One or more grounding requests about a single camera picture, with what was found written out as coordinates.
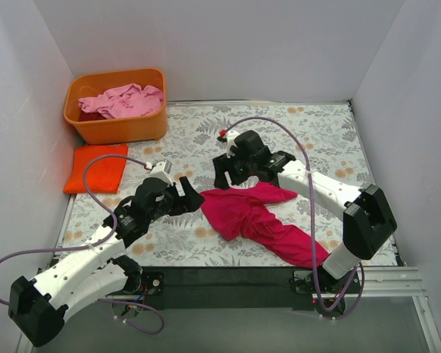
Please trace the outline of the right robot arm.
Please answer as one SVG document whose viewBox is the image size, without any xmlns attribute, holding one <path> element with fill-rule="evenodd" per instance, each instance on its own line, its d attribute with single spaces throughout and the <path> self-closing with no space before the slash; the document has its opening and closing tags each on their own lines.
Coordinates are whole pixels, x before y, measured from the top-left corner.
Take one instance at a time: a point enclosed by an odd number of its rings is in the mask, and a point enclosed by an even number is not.
<svg viewBox="0 0 441 353">
<path fill-rule="evenodd" d="M 249 177 L 307 197 L 343 223 L 343 241 L 318 266 L 318 283 L 324 292 L 338 290 L 351 269 L 371 260 L 396 231 L 397 223 L 381 188 L 347 185 L 306 166 L 285 151 L 271 152 L 253 130 L 222 131 L 218 140 L 225 152 L 213 159 L 215 187 L 226 190 Z"/>
</svg>

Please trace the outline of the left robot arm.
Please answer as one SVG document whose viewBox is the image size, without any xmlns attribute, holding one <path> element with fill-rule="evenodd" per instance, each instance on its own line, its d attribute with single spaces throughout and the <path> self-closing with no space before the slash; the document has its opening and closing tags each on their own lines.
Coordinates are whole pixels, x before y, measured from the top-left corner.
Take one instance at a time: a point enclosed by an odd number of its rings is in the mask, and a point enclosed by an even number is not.
<svg viewBox="0 0 441 353">
<path fill-rule="evenodd" d="M 159 218 L 195 212 L 204 202 L 189 180 L 175 184 L 148 177 L 104 219 L 86 249 L 71 252 L 32 279 L 10 288 L 8 315 L 35 347 L 53 340 L 65 322 L 100 298 L 122 290 L 136 293 L 142 268 L 124 254 Z"/>
</svg>

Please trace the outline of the magenta t shirt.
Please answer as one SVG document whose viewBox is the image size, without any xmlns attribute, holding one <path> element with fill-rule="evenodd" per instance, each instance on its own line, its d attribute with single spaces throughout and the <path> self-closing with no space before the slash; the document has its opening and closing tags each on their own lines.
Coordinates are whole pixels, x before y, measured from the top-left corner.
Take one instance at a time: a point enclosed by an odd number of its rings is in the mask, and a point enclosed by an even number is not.
<svg viewBox="0 0 441 353">
<path fill-rule="evenodd" d="M 204 216 L 224 240 L 242 236 L 263 245 L 286 263 L 312 267 L 310 235 L 294 225 L 284 225 L 266 207 L 296 199 L 297 193 L 258 182 L 252 188 L 216 188 L 201 195 Z"/>
</svg>

